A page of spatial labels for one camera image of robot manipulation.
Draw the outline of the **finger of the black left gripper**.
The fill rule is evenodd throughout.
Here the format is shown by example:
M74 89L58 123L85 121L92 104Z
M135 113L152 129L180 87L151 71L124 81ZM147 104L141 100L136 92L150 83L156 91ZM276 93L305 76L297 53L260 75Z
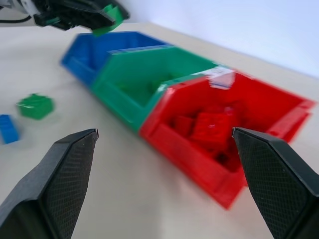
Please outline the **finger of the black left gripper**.
M75 23L90 30L110 27L116 23L116 18L107 13L104 8L96 10L76 8L74 14Z
M113 6L117 6L119 8L119 11L122 17L124 18L124 20L127 20L130 18L130 13L118 0L110 0L110 2Z

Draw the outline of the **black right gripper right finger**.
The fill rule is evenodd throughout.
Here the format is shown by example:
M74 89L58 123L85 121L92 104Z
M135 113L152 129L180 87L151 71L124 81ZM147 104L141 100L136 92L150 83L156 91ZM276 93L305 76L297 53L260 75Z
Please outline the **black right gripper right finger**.
M250 193L275 239L319 237L319 175L287 142L233 129Z

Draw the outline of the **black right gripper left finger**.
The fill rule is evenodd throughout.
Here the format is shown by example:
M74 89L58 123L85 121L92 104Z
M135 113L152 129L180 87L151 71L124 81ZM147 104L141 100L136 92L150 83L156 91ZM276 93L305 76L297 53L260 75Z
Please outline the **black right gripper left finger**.
M97 129L70 134L15 185L0 206L2 239L69 239L86 193Z

